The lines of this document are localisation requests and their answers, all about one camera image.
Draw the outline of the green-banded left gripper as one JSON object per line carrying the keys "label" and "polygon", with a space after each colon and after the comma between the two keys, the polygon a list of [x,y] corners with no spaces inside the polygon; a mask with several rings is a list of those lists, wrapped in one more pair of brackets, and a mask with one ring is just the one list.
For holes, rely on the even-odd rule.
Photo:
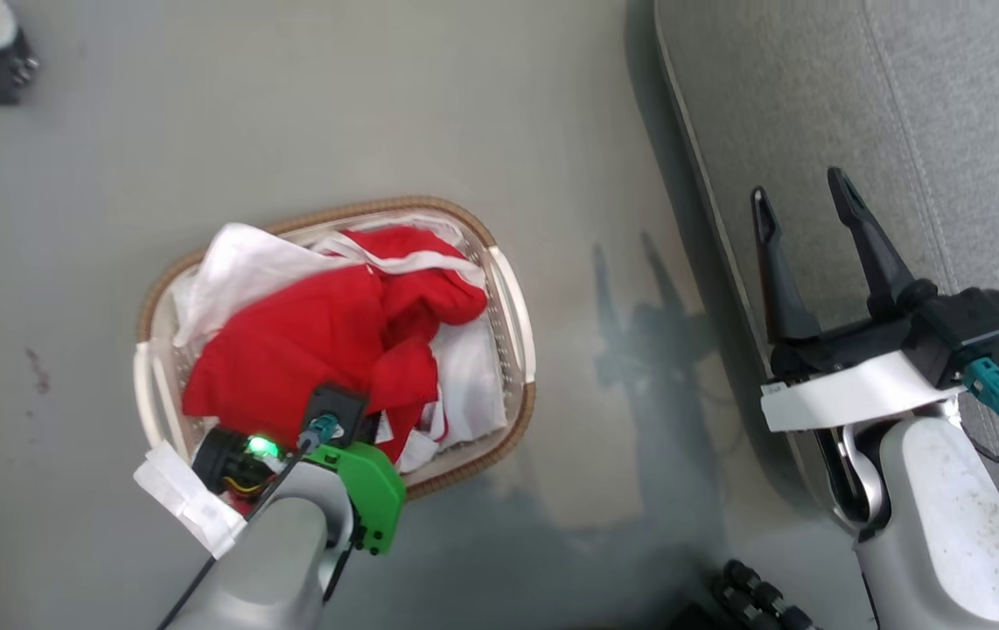
{"label": "green-banded left gripper", "polygon": [[[248,517],[292,459],[292,453],[264,437],[216,427],[196,447],[192,470],[212,494]],[[324,445],[304,462],[312,473],[342,482],[354,548],[373,556],[387,554],[405,503],[405,484],[383,451],[360,442],[345,448]]]}

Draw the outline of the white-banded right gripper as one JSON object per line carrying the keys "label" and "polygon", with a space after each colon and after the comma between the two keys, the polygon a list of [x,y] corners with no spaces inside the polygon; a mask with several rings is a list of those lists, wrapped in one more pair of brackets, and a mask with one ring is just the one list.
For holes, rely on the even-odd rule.
{"label": "white-banded right gripper", "polygon": [[838,218],[858,250],[871,318],[822,331],[797,288],[774,207],[756,187],[751,214],[776,378],[764,387],[762,410],[772,433],[886,419],[963,391],[962,384],[934,386],[904,352],[915,308],[934,298],[934,283],[915,280],[842,168],[828,168],[827,179]]}

